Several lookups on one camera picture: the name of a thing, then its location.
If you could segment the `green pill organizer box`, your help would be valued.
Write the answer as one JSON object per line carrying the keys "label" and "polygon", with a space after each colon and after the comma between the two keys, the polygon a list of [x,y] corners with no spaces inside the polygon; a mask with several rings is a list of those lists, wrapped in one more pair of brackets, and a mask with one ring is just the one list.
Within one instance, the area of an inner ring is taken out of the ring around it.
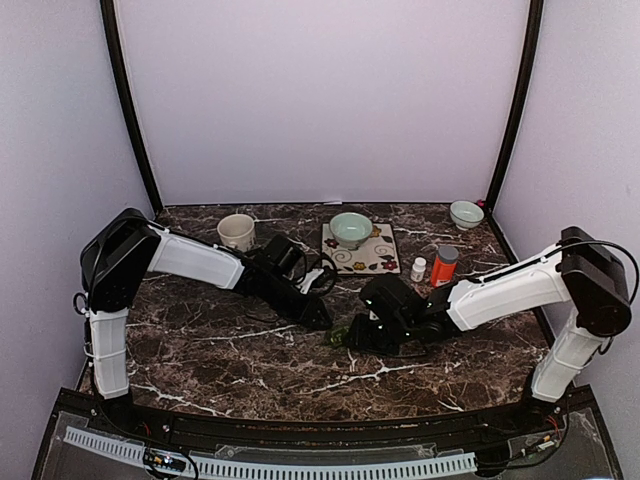
{"label": "green pill organizer box", "polygon": [[348,336],[350,327],[341,326],[328,330],[325,335],[325,343],[332,348],[340,348],[345,345],[345,338]]}

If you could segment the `white pill bottle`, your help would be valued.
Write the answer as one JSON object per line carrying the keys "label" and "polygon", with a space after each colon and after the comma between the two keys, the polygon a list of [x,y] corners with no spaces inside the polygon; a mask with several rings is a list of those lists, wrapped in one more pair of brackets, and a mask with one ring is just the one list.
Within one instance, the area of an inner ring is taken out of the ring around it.
{"label": "white pill bottle", "polygon": [[426,259],[423,257],[416,257],[412,269],[411,269],[411,281],[419,283],[424,279],[426,271]]}

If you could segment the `red pill bottle grey lid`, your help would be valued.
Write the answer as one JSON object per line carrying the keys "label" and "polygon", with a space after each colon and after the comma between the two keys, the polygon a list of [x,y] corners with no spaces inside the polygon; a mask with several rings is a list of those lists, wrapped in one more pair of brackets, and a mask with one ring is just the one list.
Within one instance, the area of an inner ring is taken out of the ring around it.
{"label": "red pill bottle grey lid", "polygon": [[442,245],[438,247],[431,274],[431,285],[440,287],[449,283],[454,276],[459,251],[456,247]]}

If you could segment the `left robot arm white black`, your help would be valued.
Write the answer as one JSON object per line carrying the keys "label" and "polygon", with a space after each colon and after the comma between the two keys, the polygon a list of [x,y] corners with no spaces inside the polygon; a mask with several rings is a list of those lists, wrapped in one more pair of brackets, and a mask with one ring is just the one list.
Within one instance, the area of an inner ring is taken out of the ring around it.
{"label": "left robot arm white black", "polygon": [[308,263],[283,235],[243,252],[177,233],[127,208],[84,247],[80,267],[82,289],[73,307],[84,319],[95,390],[108,400],[101,417],[120,436],[141,427],[140,412],[120,397],[130,392],[127,319],[147,274],[174,275],[258,298],[281,318],[312,331],[333,326],[324,297],[335,284],[335,264],[327,256]]}

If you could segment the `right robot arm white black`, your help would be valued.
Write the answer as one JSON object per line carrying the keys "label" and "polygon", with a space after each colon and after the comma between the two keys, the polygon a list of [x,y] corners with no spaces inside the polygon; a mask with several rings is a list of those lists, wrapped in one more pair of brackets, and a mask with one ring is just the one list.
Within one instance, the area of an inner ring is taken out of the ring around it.
{"label": "right robot arm white black", "polygon": [[350,349],[395,355],[402,344],[439,343],[521,311],[571,303],[550,352],[531,375],[529,396],[510,413],[521,434],[534,432],[603,344],[626,330],[639,291],[629,285],[618,253],[581,228],[565,228],[560,240],[517,264],[488,275],[434,288],[421,297],[400,278],[385,274],[367,283],[357,315],[344,337]]}

